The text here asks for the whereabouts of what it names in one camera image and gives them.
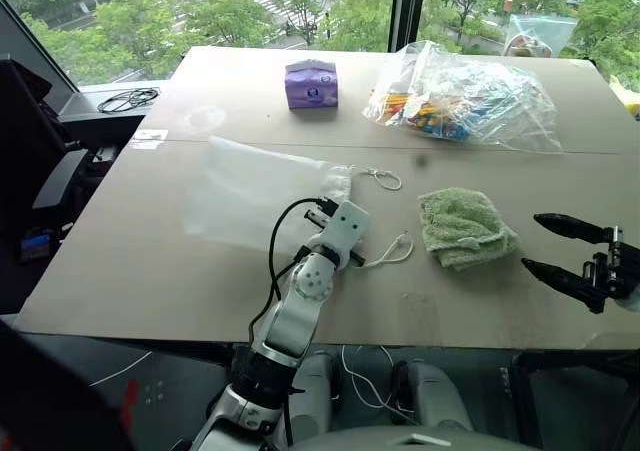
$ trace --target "green washcloth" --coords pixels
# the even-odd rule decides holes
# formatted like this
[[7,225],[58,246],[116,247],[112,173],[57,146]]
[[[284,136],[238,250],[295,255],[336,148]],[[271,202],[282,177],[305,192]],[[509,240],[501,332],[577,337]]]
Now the green washcloth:
[[486,263],[516,249],[518,235],[484,194],[448,188],[418,197],[427,251],[456,271]]

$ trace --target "black chair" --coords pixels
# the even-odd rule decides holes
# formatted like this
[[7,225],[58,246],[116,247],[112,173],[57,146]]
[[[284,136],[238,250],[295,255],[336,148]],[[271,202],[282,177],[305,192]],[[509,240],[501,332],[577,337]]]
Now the black chair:
[[101,179],[44,102],[50,89],[0,56],[0,314],[22,306]]

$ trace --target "window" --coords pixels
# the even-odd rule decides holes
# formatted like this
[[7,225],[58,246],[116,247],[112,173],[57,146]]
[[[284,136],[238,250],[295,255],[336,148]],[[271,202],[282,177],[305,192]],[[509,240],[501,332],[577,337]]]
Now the window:
[[640,91],[640,0],[424,0],[418,38],[464,54],[588,57]]
[[194,45],[386,51],[392,0],[8,0],[77,85],[168,79]]

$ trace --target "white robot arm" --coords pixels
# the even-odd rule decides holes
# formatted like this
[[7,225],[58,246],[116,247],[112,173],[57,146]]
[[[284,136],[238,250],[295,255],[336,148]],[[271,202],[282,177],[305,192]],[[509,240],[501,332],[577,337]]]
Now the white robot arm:
[[322,232],[309,240],[310,252],[293,269],[287,294],[266,316],[192,451],[261,449],[313,340],[333,275],[347,265],[369,223],[366,211],[345,201],[325,221]]

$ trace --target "tissue box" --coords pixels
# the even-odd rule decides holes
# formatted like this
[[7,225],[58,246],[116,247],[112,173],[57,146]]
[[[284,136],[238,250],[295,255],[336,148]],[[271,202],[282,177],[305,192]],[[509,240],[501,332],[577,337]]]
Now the tissue box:
[[289,108],[338,106],[335,63],[307,59],[286,67],[284,88]]

